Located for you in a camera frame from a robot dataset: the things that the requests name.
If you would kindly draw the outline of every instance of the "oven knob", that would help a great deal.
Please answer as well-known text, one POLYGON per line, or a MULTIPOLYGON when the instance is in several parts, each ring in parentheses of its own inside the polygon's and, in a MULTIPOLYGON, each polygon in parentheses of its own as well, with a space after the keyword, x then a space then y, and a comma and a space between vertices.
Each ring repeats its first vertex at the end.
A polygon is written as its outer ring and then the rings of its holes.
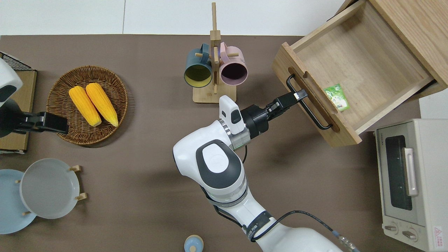
POLYGON ((414 233, 411 231, 403 231, 402 234, 404 236, 406 236, 407 238, 409 238, 410 240, 413 240, 414 242, 416 242, 417 241, 417 235, 416 235, 417 232, 415 232, 415 230, 413 228, 411 228, 411 230, 414 233))
POLYGON ((395 222, 391 222, 387 226, 383 226, 385 230, 389 230, 394 234, 398 234, 398 225, 395 222))
POLYGON ((396 231, 396 227, 395 226, 384 226, 384 229, 386 230, 390 230, 390 231, 396 231))

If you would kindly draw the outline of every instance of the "black metal handle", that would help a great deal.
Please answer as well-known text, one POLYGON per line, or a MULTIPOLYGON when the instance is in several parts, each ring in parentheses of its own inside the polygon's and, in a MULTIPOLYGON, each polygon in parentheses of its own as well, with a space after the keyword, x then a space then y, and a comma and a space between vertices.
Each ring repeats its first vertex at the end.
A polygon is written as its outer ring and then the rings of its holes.
MULTIPOLYGON (((287 79, 286 79, 286 86, 289 88, 289 90, 293 93, 296 93, 296 89, 293 87, 293 85, 291 84, 291 79, 294 78, 295 74, 290 75, 287 79)), ((317 117, 314 115, 314 113, 311 111, 311 109, 308 107, 308 105, 306 105, 305 101, 303 100, 299 100, 300 105, 302 105, 303 109, 306 111, 306 113, 308 114, 308 116, 310 116, 311 120, 313 120, 314 124, 321 130, 328 130, 330 129, 333 125, 332 124, 328 124, 327 126, 322 125, 322 123, 319 122, 319 120, 317 119, 317 117)))

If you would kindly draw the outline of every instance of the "mug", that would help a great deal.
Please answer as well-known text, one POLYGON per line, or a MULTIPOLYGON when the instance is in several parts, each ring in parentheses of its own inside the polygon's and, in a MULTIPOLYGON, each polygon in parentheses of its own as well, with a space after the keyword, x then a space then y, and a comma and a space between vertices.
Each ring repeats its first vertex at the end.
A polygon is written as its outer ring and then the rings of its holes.
POLYGON ((220 46, 220 57, 222 64, 220 66, 221 80, 228 85, 240 85, 247 79, 247 67, 244 61, 243 53, 238 47, 227 46, 224 42, 220 46), (238 53, 238 56, 229 57, 230 53, 238 53))
POLYGON ((210 46, 203 43, 201 48, 191 50, 187 56, 184 79, 192 87, 205 87, 211 82, 211 62, 208 59, 210 46))

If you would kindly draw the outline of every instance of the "green package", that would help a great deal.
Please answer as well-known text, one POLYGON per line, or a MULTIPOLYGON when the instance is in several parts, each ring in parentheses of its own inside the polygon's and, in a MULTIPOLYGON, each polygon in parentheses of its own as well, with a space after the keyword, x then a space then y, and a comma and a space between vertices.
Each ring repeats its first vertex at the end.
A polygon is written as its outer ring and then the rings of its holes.
POLYGON ((339 111, 344 111, 350 108, 347 98, 344 95, 344 91, 340 87, 339 83, 334 86, 324 88, 324 91, 339 111))

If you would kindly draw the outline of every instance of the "plate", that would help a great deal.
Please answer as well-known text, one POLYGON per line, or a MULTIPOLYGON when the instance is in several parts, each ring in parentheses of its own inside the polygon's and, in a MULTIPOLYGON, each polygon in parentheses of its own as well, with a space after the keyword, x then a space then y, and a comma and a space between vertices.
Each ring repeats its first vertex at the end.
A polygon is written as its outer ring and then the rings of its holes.
POLYGON ((86 88, 89 83, 98 83, 108 96, 118 116, 118 127, 125 118, 128 93, 121 79, 111 70, 100 66, 87 65, 75 68, 59 78, 51 88, 47 99, 47 111, 68 120, 69 133, 58 134, 67 142, 78 145, 99 143, 118 128, 103 117, 100 125, 90 126, 70 99, 70 88, 74 86, 86 88))
POLYGON ((70 166, 58 159, 34 162, 23 174, 20 197, 29 211, 45 219, 68 214, 79 196, 79 181, 70 166))
POLYGON ((20 184, 16 183, 22 176, 21 171, 0 170, 0 235, 17 232, 36 218, 33 213, 22 215, 28 211, 20 199, 20 184))

